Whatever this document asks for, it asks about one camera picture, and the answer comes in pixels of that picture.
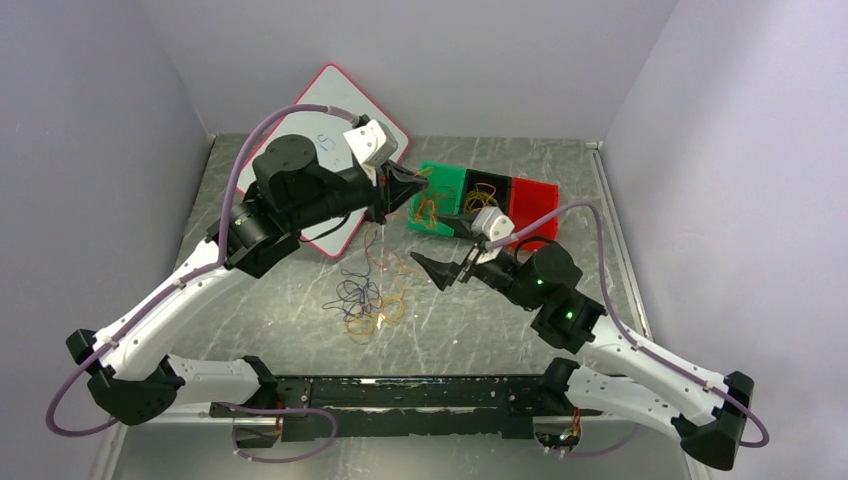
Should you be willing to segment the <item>black aluminium base frame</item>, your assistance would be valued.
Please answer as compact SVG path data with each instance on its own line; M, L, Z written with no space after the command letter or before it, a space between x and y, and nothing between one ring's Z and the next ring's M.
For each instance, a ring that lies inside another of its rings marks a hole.
M562 392L553 374L418 377L279 376L262 406L292 411L279 440L498 434L569 437L580 417L611 414L671 437L672 405L622 377L577 372Z

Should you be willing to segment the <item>red plastic bin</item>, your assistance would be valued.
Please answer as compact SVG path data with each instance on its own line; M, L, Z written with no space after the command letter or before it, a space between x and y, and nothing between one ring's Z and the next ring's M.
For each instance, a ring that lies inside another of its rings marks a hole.
M557 208L559 203L560 189L557 185L512 177L507 215L512 220L516 232ZM559 220L554 218L534 230L530 236L555 240L558 233ZM543 245L542 241L528 241L519 248L535 251Z

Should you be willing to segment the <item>pink framed whiteboard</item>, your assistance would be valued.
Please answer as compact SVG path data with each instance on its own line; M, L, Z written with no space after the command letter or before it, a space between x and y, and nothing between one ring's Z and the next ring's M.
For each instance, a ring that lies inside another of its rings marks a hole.
M410 140L406 131L397 124L387 112L375 102L352 78L335 64L325 65L312 79L306 89L300 94L298 104L321 104L340 107L354 114L365 114L371 119L384 123L398 143L392 159L400 162L408 149ZM319 164L331 171L340 171L352 165L351 151L343 138L343 132L350 125L342 120L326 114L295 113L277 121L264 133L253 147L245 161L237 191L245 194L248 186L255 180L252 169L253 160L263 153L271 141L286 134L299 134L310 138L317 151ZM302 238L308 240L316 250L330 258L340 257L356 231L363 222L362 209L353 212L344 226L334 233L319 238L318 235L331 229L339 223L331 219L310 227L302 232Z

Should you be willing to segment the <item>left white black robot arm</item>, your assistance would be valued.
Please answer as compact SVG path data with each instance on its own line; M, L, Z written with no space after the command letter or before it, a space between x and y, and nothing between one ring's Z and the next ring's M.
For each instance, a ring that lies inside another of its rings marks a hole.
M424 177L393 160L389 140L360 128L347 141L354 147L351 164L331 171L309 138L272 140L253 162L255 179L243 199L225 202L219 220L169 278L111 325L68 337L94 402L112 422L139 425L182 404L227 403L254 416L277 405L277 381L259 358L189 360L172 347L192 321L295 252L305 229L360 210L382 223L427 187Z

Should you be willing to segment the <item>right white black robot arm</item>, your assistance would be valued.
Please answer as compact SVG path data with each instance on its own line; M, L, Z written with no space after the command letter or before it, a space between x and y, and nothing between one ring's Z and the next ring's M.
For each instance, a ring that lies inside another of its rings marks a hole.
M545 371L539 398L548 412L562 414L572 406L611 413L678 441L708 467L734 467L752 418L752 378L702 368L615 320L611 310L578 290L582 271L555 241L524 260L503 247L485 249L485 242L504 240L514 229L498 210L445 220L474 244L462 262L412 253L432 283L446 290L471 278L481 281L534 313L531 327L545 343L572 354L552 360Z

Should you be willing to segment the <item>green plastic bin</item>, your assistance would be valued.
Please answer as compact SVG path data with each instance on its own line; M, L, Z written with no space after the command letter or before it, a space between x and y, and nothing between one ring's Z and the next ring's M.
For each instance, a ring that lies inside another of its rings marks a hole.
M429 188L412 198L406 226L411 230L453 237L453 231L440 224L437 216L458 213L465 173L464 167L423 162L417 174L429 180Z

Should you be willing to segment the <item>black plastic bin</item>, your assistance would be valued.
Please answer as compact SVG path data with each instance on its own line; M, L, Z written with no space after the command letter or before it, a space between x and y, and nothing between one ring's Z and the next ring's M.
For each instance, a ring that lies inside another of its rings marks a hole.
M513 180L509 176L467 169L460 190L458 213L473 214L483 207L499 207L507 213Z

